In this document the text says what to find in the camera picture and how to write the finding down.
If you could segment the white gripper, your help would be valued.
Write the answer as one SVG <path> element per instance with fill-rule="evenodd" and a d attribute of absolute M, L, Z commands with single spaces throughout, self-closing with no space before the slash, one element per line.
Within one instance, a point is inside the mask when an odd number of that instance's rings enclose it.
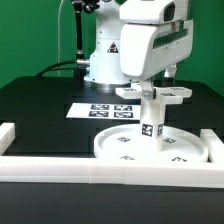
<path fill-rule="evenodd" d="M 149 78 L 166 69 L 164 77 L 174 79 L 176 63 L 192 51 L 193 20 L 188 9 L 189 0 L 127 0 L 120 7 L 121 71 L 130 79 L 146 80 L 141 83 L 146 100 L 156 96 Z"/>

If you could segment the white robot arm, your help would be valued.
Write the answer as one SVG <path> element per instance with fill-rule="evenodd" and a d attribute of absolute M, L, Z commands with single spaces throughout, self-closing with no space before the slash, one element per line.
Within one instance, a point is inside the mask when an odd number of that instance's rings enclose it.
<path fill-rule="evenodd" d="M 172 80 L 192 50 L 190 6 L 190 0 L 83 0 L 83 9 L 96 14 L 85 84 L 109 91 L 140 81 L 150 93 L 156 74 Z"/>

